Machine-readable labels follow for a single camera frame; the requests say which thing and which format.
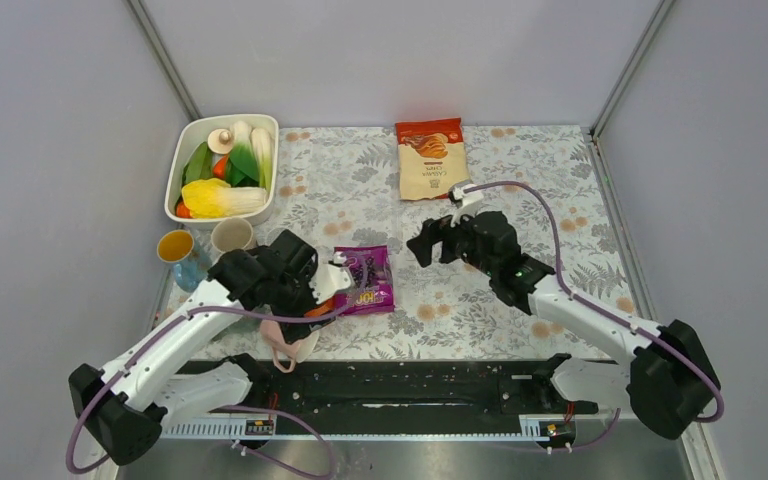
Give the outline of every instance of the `picture of bread on package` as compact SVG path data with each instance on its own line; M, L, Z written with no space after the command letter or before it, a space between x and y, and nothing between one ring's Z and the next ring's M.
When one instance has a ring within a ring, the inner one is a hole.
M405 138L405 143L413 147L420 157L443 158L449 154L448 150L446 150L446 144L449 143L449 139L442 133L407 137Z

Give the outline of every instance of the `beige cup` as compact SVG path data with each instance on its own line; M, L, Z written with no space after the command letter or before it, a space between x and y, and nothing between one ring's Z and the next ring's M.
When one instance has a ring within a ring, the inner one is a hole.
M219 222L210 234L210 243L221 253L242 248L250 250L257 246L254 229L243 218L231 217Z
M284 372L290 373L296 369L296 365L304 362L313 353L313 349L316 348L316 342L319 340L319 330L311 333L307 338L296 340L292 345L288 345L284 342L284 335L281 333L281 326L278 322L272 320L264 320L260 322L260 334L266 343L272 347L272 363L275 368ZM285 367L281 364L281 360L278 359L278 352L283 353L288 359L290 359L290 366Z

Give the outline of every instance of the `gray floor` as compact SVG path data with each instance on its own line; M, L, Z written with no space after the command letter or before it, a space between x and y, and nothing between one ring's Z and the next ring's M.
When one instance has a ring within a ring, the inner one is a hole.
M602 428L579 421L580 438ZM573 455L524 454L488 442L334 442L338 479L691 479L680 442L657 437L637 422L623 421L598 447ZM263 451L291 465L324 473L328 460L316 442L272 442ZM225 442L161 440L119 480L296 480L300 477L259 459L240 457Z

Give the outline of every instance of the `red and beige snack bag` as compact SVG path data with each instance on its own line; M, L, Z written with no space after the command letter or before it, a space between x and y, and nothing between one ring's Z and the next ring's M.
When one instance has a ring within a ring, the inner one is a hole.
M402 200L446 196L469 179L461 119L396 124Z

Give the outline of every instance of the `snack bag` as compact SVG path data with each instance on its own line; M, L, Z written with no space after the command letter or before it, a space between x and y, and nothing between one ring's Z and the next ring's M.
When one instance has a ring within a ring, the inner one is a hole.
M335 247L335 252L351 252L346 266L354 278L355 285L363 280L361 262L366 264L366 284L355 304L349 307L343 315L365 315L368 313L392 312L396 309L393 299L393 274L390 271L390 259L387 246L378 247ZM336 307L340 308L349 301L354 292L338 293L334 296Z
M402 200L445 197L469 179L461 119L397 123Z

